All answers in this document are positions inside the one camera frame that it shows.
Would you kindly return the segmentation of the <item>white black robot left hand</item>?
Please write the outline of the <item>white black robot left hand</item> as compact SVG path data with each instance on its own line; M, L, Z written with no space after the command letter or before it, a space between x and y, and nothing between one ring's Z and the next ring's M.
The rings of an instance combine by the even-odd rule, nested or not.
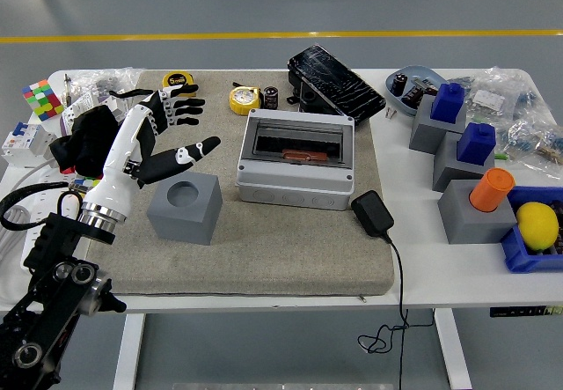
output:
M103 176L83 201L79 221L112 230L132 210L138 191L190 169L221 142L212 136L199 143L154 155L157 136L180 124L196 125L205 101L190 95L197 85L174 85L150 92L131 107L113 140L103 167Z

